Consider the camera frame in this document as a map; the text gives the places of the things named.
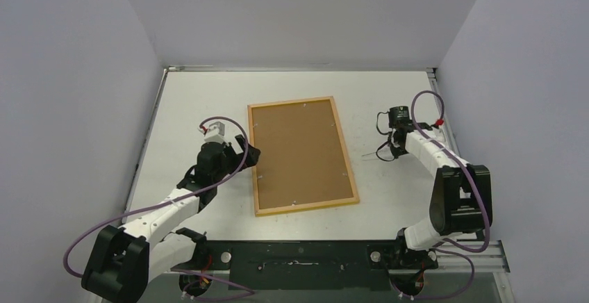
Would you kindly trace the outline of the yellow wooden photo frame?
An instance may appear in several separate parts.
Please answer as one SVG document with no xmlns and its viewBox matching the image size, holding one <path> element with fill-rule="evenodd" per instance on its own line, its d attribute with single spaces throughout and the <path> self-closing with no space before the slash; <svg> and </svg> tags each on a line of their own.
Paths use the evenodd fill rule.
<svg viewBox="0 0 589 303">
<path fill-rule="evenodd" d="M 335 99 L 250 104 L 249 141 L 257 217 L 360 201 Z"/>
</svg>

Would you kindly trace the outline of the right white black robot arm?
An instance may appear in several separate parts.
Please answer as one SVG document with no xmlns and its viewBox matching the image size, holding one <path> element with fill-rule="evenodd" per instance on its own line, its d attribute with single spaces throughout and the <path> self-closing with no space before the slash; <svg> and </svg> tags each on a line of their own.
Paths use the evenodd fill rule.
<svg viewBox="0 0 589 303">
<path fill-rule="evenodd" d="M 413 124 L 407 106 L 388 111 L 388 146 L 394 158 L 411 154 L 433 176 L 428 215 L 402 231 L 403 242 L 392 257 L 403 268 L 420 259 L 420 250 L 431 249 L 446 238 L 471 234 L 492 224 L 491 176 L 484 165 L 473 165 L 450 150 L 440 123 Z"/>
</svg>

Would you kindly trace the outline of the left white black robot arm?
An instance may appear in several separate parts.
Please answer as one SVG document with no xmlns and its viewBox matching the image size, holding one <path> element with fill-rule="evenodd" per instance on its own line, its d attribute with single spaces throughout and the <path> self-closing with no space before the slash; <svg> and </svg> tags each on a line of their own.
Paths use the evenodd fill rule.
<svg viewBox="0 0 589 303">
<path fill-rule="evenodd" d="M 223 181 L 257 164 L 261 151 L 242 135 L 235 141 L 240 153 L 221 136 L 207 140 L 196 163 L 162 202 L 120 227 L 101 229 L 82 288 L 109 302 L 138 302 L 149 282 L 174 266 L 200 268 L 207 259 L 206 237 L 180 225 L 211 203 Z"/>
</svg>

